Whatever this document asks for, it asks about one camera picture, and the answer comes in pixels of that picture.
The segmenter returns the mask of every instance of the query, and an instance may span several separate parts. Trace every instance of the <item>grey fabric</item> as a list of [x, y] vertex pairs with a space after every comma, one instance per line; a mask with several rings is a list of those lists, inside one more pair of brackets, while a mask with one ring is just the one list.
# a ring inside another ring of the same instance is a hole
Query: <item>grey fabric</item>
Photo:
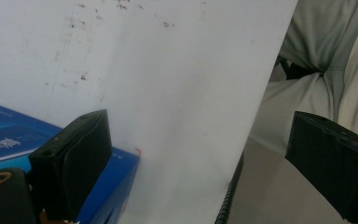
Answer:
[[249, 138], [284, 153], [296, 110], [358, 133], [358, 1], [300, 0], [280, 55], [324, 75], [269, 83]]

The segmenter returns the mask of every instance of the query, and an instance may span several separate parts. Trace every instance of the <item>blue cardboard box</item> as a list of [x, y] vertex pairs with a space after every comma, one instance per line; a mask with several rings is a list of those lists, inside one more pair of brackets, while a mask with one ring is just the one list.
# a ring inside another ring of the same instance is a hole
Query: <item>blue cardboard box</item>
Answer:
[[[61, 128], [0, 106], [0, 169], [31, 169], [28, 154], [46, 143]], [[76, 219], [79, 224], [117, 223], [129, 197], [139, 157], [113, 148]]]

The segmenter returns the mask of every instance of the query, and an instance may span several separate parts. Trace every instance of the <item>black device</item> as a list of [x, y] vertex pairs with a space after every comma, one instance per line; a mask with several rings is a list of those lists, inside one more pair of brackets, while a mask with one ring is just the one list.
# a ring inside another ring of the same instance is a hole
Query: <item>black device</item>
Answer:
[[75, 221], [111, 155], [106, 110], [75, 119], [28, 156], [29, 174], [0, 170], [0, 223], [35, 224], [42, 209], [49, 220]]
[[0, 224], [37, 224], [37, 217], [23, 170], [1, 169]]
[[358, 134], [296, 112], [285, 158], [349, 222], [358, 223]]

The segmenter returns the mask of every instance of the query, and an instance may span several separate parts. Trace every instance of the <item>wall stain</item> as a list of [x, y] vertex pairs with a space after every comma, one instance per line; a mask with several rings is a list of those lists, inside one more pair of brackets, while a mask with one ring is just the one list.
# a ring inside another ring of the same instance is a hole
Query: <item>wall stain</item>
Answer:
[[174, 27], [175, 26], [175, 24], [174, 23], [167, 23], [166, 21], [165, 22], [163, 22], [164, 23], [164, 26], [166, 27], [166, 28], [169, 28], [169, 27]]
[[88, 73], [89, 73], [89, 72], [85, 72], [85, 73], [81, 76], [80, 79], [87, 81], [86, 76], [87, 76]]

